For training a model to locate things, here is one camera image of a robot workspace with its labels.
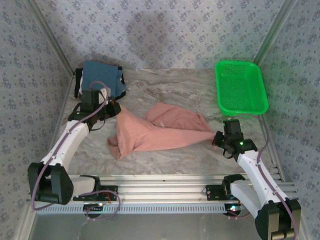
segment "green basket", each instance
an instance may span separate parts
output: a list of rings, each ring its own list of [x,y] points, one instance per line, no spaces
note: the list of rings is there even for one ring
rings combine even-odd
[[[248,61],[215,65],[218,105],[223,115],[264,114],[269,107],[260,68]]]

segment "patterned wall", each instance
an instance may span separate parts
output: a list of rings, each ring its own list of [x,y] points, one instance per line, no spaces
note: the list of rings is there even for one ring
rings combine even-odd
[[[267,117],[287,175],[320,239],[320,2],[299,0],[261,65]]]
[[[254,58],[282,0],[36,0],[73,68],[211,68]]]
[[[0,1],[0,239],[30,199],[27,168],[46,153],[69,77],[22,0]]]

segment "folded blue shirt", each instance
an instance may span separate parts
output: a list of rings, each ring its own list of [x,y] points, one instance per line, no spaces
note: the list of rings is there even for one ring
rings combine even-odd
[[[85,61],[81,89],[82,91],[89,90],[93,81],[100,81],[110,89],[111,97],[119,97],[126,90],[126,85],[121,82],[123,73],[122,70],[118,70],[117,66]],[[94,84],[92,88],[100,90],[104,87],[101,84]]]

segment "marble surface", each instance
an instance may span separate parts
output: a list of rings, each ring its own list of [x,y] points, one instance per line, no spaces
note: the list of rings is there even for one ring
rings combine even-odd
[[[126,96],[121,105],[139,117],[157,102],[178,105],[199,112],[213,129],[223,132],[223,120],[217,103],[214,69],[129,69],[124,70],[127,84]],[[59,136],[68,115],[79,102],[74,98],[74,83],[63,113]],[[251,138],[258,149],[265,144],[261,125],[256,119],[241,118],[245,138]],[[98,122],[94,128],[101,126]],[[145,175],[145,174],[234,174],[243,173],[234,159],[223,157],[223,151],[209,141],[183,148],[134,152],[116,160],[107,147],[107,138],[116,134],[116,118],[106,120],[99,131],[90,132],[82,141],[71,160],[71,175]],[[270,169],[268,152],[262,154],[264,164]]]

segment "purple cable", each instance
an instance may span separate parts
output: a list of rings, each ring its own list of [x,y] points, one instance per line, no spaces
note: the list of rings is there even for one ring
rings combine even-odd
[[[92,87],[92,85],[94,84],[101,84],[106,90],[107,90],[107,86],[101,82],[101,81],[93,81],[90,85],[90,88]],[[106,98],[104,99],[103,103],[101,104],[101,106],[99,106],[99,108],[97,110],[95,110],[93,113],[91,113],[90,115],[84,117],[83,119],[81,119],[80,121],[78,121],[76,124],[74,124],[68,132],[65,133],[65,135],[63,136],[63,138],[61,139],[61,141],[58,143],[58,145],[56,146],[54,152],[52,153],[50,159],[45,163],[45,165],[43,166],[43,168],[41,169],[39,175],[38,175],[38,178],[36,179],[35,181],[35,184],[34,184],[34,188],[33,188],[33,191],[32,191],[32,195],[31,195],[31,208],[33,211],[38,211],[38,210],[41,210],[41,209],[45,209],[47,207],[50,207],[51,205],[53,205],[53,203],[49,203],[45,206],[41,206],[41,207],[38,207],[36,208],[35,207],[35,201],[36,201],[36,194],[37,194],[37,190],[39,188],[39,183],[40,183],[40,180],[42,178],[42,176],[44,175],[47,167],[49,166],[49,164],[53,161],[54,159],[54,156],[58,153],[58,151],[60,150],[62,144],[65,142],[65,140],[67,139],[67,137],[69,136],[69,134],[71,133],[71,131],[73,129],[75,129],[80,123],[84,122],[85,120],[91,118],[92,116],[94,116],[96,113],[98,113],[107,103],[108,101],[108,96],[106,96]]]
[[[233,116],[231,117],[231,119],[235,119],[235,118],[238,118],[238,117],[241,117],[241,116],[251,116],[251,117],[254,117],[256,119],[259,120],[259,122],[263,125],[264,129],[265,129],[265,133],[266,133],[266,142],[265,142],[265,145],[261,148],[261,150],[259,151],[258,153],[258,156],[257,156],[257,160],[256,160],[256,163],[257,163],[257,166],[258,166],[258,169],[259,169],[259,172],[262,176],[262,178],[264,179],[264,181],[266,182],[266,184],[271,188],[271,190],[274,192],[274,194],[278,197],[278,199],[282,202],[285,210],[288,212],[288,215],[291,219],[291,222],[293,224],[293,231],[294,231],[294,235],[293,235],[293,240],[297,240],[298,239],[298,228],[297,228],[297,224],[296,224],[296,221],[295,221],[295,218],[294,216],[292,215],[292,212],[290,211],[290,208],[288,207],[286,201],[280,196],[280,194],[277,192],[277,190],[272,186],[271,182],[268,180],[268,178],[266,177],[265,173],[263,172],[261,166],[259,165],[259,162],[260,162],[260,158],[261,158],[261,154],[262,152],[267,148],[268,144],[269,144],[269,141],[270,141],[270,135],[269,135],[269,130],[267,128],[267,125],[266,123],[261,120],[258,116],[256,115],[253,115],[253,114],[239,114],[237,116]]]
[[[87,192],[87,193],[83,193],[83,194],[80,194],[79,196],[82,197],[82,196],[89,196],[89,195],[93,195],[93,194],[101,194],[101,193],[111,193],[113,195],[116,196],[116,199],[118,201],[118,206],[116,207],[116,210],[114,213],[112,213],[110,216],[106,216],[106,217],[101,217],[101,218],[92,218],[89,216],[89,212],[95,208],[95,206],[92,206],[92,207],[89,207],[86,212],[85,212],[85,216],[88,220],[92,220],[92,221],[100,221],[100,220],[106,220],[106,219],[110,219],[112,217],[114,217],[119,211],[120,211],[120,206],[121,206],[121,200],[120,200],[120,197],[119,195],[114,192],[114,191],[111,191],[111,190],[99,190],[99,191],[93,191],[93,192]]]

